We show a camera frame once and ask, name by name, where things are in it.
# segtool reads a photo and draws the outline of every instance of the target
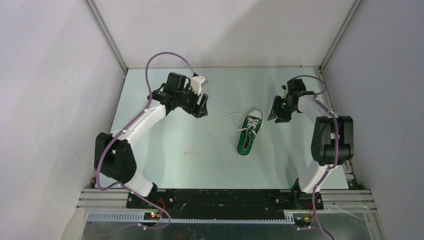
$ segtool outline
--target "gray wall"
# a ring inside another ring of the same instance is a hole
[[[61,238],[122,76],[84,1],[0,3],[0,239]]]
[[[422,239],[424,1],[364,1],[324,76],[388,239]]]

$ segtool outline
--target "shoelace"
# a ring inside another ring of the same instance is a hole
[[[240,120],[240,122],[237,125],[237,130],[239,132],[244,131],[244,130],[247,130],[249,128],[256,129],[256,127],[258,126],[259,119],[253,119],[251,117],[248,117],[247,118],[247,127],[246,128],[240,128],[240,126],[241,126],[241,124],[243,123],[243,120],[244,120],[243,115],[241,113],[239,113],[239,112],[235,112],[235,113],[231,113],[231,114],[225,115],[225,117],[230,117],[230,116],[233,116],[233,115],[240,115],[240,117],[241,117],[241,120]],[[251,132],[253,133],[253,135],[255,137],[257,136],[257,133],[255,131],[251,131]]]

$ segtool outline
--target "shoe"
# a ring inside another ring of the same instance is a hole
[[[259,130],[262,127],[262,112],[260,110],[253,110],[247,114],[239,129],[240,138],[236,146],[237,153],[246,157],[252,150],[253,142],[257,137]]]

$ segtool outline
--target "floor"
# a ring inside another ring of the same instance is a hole
[[[166,82],[170,72],[191,76],[188,69],[149,70],[152,89]],[[297,75],[315,75],[311,67],[199,68],[208,78],[209,115],[194,118],[176,109],[158,122],[132,149],[137,167],[159,188],[289,189],[312,160],[314,124],[301,113],[289,123],[266,121],[275,95]],[[112,130],[125,125],[144,105],[148,90],[144,69],[130,69],[114,117]],[[314,79],[303,79],[306,88],[319,92]],[[235,150],[241,118],[253,109],[263,113],[263,127],[247,157]],[[113,182],[104,175],[101,184]],[[347,189],[343,169],[336,169],[323,189]]]

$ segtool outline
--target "white panel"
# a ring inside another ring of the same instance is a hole
[[[319,65],[353,0],[97,0],[130,68]],[[172,57],[153,66],[177,67]]]
[[[170,72],[189,76],[189,69],[151,69],[152,89],[166,82]],[[131,143],[137,170],[159,188],[187,189],[289,189],[306,173],[312,161],[314,123],[305,114],[293,113],[289,123],[267,121],[281,85],[311,67],[197,68],[208,78],[203,93],[209,95],[208,116],[194,118],[181,108],[170,112],[143,138]],[[144,69],[130,69],[119,100],[112,129],[120,129],[146,101]],[[308,90],[319,91],[315,79],[304,79]],[[262,128],[247,157],[237,155],[240,116],[253,109],[263,113]],[[115,182],[104,175],[102,186]],[[331,173],[322,189],[347,189],[343,168]]]
[[[2,1],[0,238],[60,239],[123,76],[82,0]]]
[[[389,240],[424,235],[423,13],[422,0],[364,1],[325,71]]]

